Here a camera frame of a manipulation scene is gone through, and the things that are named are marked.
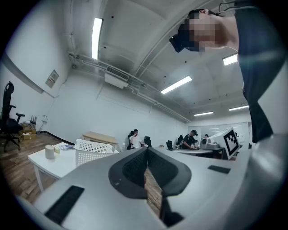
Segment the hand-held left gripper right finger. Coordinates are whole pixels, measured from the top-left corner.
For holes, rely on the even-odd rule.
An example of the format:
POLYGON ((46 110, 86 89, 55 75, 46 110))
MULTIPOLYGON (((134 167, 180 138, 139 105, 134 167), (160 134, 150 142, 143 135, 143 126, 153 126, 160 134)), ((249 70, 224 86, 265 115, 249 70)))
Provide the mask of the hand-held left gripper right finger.
POLYGON ((250 152, 235 161, 148 148, 149 156, 175 161, 178 173, 162 188, 163 218, 147 219, 148 230, 227 230, 231 206, 245 178, 250 152))

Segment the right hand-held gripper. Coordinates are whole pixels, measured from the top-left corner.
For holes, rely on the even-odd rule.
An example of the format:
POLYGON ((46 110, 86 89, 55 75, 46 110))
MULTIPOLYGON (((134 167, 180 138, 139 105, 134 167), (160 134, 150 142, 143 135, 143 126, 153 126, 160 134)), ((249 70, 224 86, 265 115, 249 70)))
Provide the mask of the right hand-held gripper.
POLYGON ((240 144, 233 128, 228 128, 217 134, 201 140, 201 149, 224 148, 222 159, 230 160, 240 149, 240 144))

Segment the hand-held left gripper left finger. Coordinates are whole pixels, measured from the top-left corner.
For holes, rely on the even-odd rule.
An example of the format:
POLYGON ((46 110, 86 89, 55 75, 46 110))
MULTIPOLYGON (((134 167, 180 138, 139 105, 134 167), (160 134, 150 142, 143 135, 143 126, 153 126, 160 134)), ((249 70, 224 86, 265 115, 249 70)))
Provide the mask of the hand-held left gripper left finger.
POLYGON ((85 163, 46 189, 34 206, 42 214, 70 186, 84 189, 62 222, 68 230, 165 230, 166 226, 149 207, 145 199, 130 199, 110 183, 108 172, 121 159, 136 150, 127 150, 85 163))

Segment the white plastic basket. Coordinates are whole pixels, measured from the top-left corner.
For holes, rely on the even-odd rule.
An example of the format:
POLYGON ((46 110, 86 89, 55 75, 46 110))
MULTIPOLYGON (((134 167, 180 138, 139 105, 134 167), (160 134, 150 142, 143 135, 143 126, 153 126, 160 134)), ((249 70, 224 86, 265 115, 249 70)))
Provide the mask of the white plastic basket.
POLYGON ((76 151, 76 167, 87 162, 119 153, 112 145, 77 139, 74 145, 76 151))

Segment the grey mug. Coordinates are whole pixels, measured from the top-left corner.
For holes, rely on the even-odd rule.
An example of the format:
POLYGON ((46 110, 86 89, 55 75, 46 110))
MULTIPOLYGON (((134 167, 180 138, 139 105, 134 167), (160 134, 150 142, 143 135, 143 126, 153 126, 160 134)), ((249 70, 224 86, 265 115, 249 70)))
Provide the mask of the grey mug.
POLYGON ((54 159, 55 158, 54 152, 55 152, 55 147, 54 146, 52 146, 52 145, 46 145, 45 146, 45 157, 46 157, 46 159, 54 159))

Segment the white desk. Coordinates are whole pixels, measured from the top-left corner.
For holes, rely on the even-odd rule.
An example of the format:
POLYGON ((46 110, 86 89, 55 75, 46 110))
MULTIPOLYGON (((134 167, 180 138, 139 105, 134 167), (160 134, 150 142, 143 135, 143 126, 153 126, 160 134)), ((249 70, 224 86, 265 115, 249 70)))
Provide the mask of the white desk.
POLYGON ((182 154, 185 154, 185 155, 197 156, 197 157, 227 160, 225 148, 216 148, 216 149, 173 149, 171 151, 182 153, 182 154))

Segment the wooden table white legs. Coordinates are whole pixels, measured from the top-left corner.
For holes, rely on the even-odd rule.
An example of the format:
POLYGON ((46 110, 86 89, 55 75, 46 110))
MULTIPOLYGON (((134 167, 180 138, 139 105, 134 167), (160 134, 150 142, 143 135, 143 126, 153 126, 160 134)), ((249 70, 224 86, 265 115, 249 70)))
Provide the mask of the wooden table white legs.
POLYGON ((92 131, 83 134, 82 138, 83 140, 90 141, 90 142, 110 144, 114 148, 116 148, 118 145, 115 137, 100 134, 100 133, 95 133, 92 131))

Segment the person's black clothing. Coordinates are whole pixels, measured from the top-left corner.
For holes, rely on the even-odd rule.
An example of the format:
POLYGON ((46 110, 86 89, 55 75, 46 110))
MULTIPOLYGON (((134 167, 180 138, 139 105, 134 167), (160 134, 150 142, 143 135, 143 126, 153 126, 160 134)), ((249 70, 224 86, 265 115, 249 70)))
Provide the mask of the person's black clothing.
POLYGON ((249 105, 252 141, 288 133, 286 47, 272 21, 252 0, 237 0, 238 62, 249 105))

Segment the white ceiling air conditioner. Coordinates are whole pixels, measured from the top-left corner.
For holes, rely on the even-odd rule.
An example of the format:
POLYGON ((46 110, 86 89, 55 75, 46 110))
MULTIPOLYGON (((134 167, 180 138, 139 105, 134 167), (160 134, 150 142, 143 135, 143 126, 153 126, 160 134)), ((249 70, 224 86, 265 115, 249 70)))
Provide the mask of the white ceiling air conditioner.
POLYGON ((104 81, 106 83, 116 86, 120 89, 124 89, 129 85, 128 79, 129 75, 109 66, 106 68, 104 75, 104 81))

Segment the white ceiling pipes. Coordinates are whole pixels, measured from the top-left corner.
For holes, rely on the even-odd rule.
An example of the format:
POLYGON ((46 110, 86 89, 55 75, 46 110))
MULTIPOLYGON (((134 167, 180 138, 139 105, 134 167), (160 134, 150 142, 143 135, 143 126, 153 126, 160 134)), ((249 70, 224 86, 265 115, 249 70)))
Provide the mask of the white ceiling pipes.
POLYGON ((172 97, 162 94, 158 89, 149 85, 145 81, 114 67, 113 65, 92 59, 86 55, 77 54, 72 51, 68 51, 67 54, 72 63, 72 68, 94 74, 97 77, 104 79, 106 68, 108 66, 129 75, 129 85, 124 88, 125 90, 130 90, 132 94, 148 101, 185 123, 191 122, 192 116, 187 109, 185 109, 180 103, 176 102, 172 97))

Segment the grey wall panel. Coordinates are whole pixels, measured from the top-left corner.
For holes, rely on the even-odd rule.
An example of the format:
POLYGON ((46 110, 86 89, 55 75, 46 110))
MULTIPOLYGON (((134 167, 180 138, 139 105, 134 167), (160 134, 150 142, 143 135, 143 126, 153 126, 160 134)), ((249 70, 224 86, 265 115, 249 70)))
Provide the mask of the grey wall panel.
POLYGON ((57 79, 59 78, 58 73, 56 72, 56 70, 53 70, 51 72, 51 74, 49 75, 48 79, 46 80, 45 84, 49 87, 49 88, 53 88, 54 84, 56 83, 57 79))

